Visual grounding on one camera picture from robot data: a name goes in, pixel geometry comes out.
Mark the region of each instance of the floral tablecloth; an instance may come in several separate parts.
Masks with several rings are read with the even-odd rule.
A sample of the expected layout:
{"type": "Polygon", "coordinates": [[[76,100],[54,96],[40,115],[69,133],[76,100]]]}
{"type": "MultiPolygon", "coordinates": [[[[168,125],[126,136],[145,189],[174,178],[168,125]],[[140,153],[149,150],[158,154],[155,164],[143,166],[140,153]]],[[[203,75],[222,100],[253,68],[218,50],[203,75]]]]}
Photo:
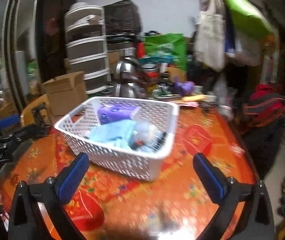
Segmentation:
{"type": "MultiPolygon", "coordinates": [[[[203,152],[226,176],[254,183],[254,175],[242,156],[238,141],[225,120],[213,109],[180,109],[175,143],[155,182],[125,177],[90,164],[65,210],[87,239],[144,239],[170,234],[173,239],[196,239],[218,206],[213,204],[193,170],[193,155],[203,152]]],[[[20,180],[29,184],[56,176],[75,158],[63,135],[55,129],[36,141],[19,160],[1,187],[4,206],[10,209],[20,180]]],[[[243,209],[239,203],[224,235],[231,235],[243,209]]],[[[44,221],[60,239],[44,206],[44,221]]]]}

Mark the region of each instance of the laundry basket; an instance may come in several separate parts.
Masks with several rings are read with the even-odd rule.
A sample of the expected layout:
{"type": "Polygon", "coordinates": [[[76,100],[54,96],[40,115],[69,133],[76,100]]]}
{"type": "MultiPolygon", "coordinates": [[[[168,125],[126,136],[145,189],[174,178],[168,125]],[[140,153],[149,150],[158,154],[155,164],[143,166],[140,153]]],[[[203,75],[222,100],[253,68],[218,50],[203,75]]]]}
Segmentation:
{"type": "Polygon", "coordinates": [[[66,114],[55,124],[55,128],[63,133],[76,155],[85,152],[90,161],[97,165],[124,175],[152,181],[158,177],[162,161],[172,150],[178,114],[179,106],[173,103],[134,98],[93,97],[66,114]],[[156,125],[159,130],[167,132],[162,148],[157,153],[131,152],[119,147],[106,147],[104,144],[83,138],[86,131],[100,125],[97,112],[99,107],[105,104],[140,106],[141,121],[147,121],[156,125]],[[80,113],[82,116],[73,122],[71,118],[80,113]]]}

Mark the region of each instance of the purple package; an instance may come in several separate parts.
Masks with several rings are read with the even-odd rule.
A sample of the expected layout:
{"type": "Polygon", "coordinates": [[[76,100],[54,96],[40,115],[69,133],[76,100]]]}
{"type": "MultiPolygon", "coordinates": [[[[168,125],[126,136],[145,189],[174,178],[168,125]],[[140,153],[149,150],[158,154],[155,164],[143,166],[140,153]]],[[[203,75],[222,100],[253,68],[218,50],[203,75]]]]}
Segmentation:
{"type": "Polygon", "coordinates": [[[136,121],[135,119],[137,119],[137,113],[139,110],[139,106],[105,104],[98,109],[98,117],[100,124],[106,124],[125,119],[136,121]]]}

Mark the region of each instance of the green shopping bag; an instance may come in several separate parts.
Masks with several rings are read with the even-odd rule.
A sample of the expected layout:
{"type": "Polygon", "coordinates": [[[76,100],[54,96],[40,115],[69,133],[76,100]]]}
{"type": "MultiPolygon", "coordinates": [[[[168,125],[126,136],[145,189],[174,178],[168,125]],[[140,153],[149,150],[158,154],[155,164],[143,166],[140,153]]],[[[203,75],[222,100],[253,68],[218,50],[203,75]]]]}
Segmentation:
{"type": "Polygon", "coordinates": [[[185,38],[181,33],[167,33],[146,37],[145,50],[146,54],[150,57],[156,55],[172,56],[177,67],[185,72],[187,71],[187,46],[185,38]]]}
{"type": "Polygon", "coordinates": [[[231,11],[236,29],[259,41],[272,34],[272,28],[262,13],[248,0],[224,0],[231,11]]]}

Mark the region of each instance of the chair backrest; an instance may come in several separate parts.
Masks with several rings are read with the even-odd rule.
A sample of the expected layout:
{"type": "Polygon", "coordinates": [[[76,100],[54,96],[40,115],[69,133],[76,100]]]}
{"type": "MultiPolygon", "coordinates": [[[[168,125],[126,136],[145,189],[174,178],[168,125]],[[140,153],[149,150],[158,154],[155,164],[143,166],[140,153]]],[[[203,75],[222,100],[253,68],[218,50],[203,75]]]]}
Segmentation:
{"type": "Polygon", "coordinates": [[[50,104],[48,101],[47,94],[44,94],[44,95],[40,96],[39,98],[35,99],[34,101],[32,101],[21,112],[20,122],[21,122],[22,127],[35,123],[35,119],[33,117],[31,109],[33,109],[36,106],[39,106],[41,103],[46,104],[46,109],[41,110],[40,113],[44,117],[45,123],[52,125],[52,116],[53,116],[52,111],[50,108],[50,104]]]}

